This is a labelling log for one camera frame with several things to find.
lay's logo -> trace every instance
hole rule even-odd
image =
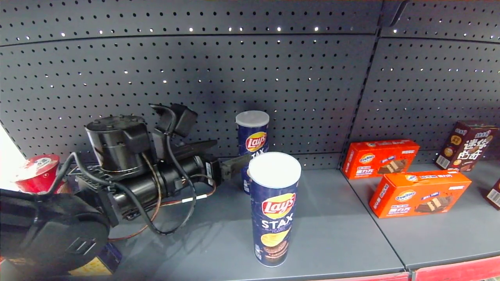
[[[266,138],[268,134],[263,131],[258,131],[256,133],[251,134],[245,142],[246,150],[249,152],[256,152],[260,148],[264,146],[266,143]]]
[[[367,164],[367,163],[370,163],[374,158],[375,158],[375,155],[373,155],[372,153],[367,153],[367,154],[363,155],[361,157],[361,159],[359,159],[359,162],[361,162],[363,164]]]
[[[286,216],[295,204],[295,193],[285,193],[262,202],[262,213],[277,220]]]
[[[396,197],[396,200],[399,202],[405,202],[405,201],[410,200],[413,196],[415,196],[415,194],[417,194],[417,193],[413,190],[406,190],[406,191],[401,192]]]

orange box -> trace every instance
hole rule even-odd
[[[446,213],[470,184],[471,180],[456,170],[386,174],[370,208],[379,218]]]
[[[342,172],[348,179],[404,173],[420,146],[410,139],[353,142]]]

blue chip can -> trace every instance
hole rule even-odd
[[[290,248],[301,165],[288,154],[267,152],[252,159],[248,171],[253,250],[261,264],[277,267]]]
[[[236,116],[238,124],[239,155],[251,154],[252,158],[268,152],[269,115],[263,111],[250,110]],[[241,169],[243,191],[250,194],[250,178],[248,165]]]

clear plastic lid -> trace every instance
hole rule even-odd
[[[256,128],[269,123],[269,115],[260,110],[249,110],[236,115],[236,123],[243,127]]]
[[[248,174],[261,186],[287,188],[301,177],[302,167],[293,156],[281,152],[263,153],[250,161]]]

chocolate wafer image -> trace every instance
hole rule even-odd
[[[285,256],[288,250],[288,241],[284,240],[274,247],[264,247],[264,251],[267,252],[265,256],[266,260],[271,263],[281,262],[281,258]]]
[[[402,172],[407,164],[407,160],[393,160],[389,162],[389,164],[384,165],[378,169],[379,174],[392,174],[392,173],[400,173]]]
[[[434,213],[444,210],[452,202],[452,196],[440,196],[420,204],[416,207],[415,212],[419,213]]]

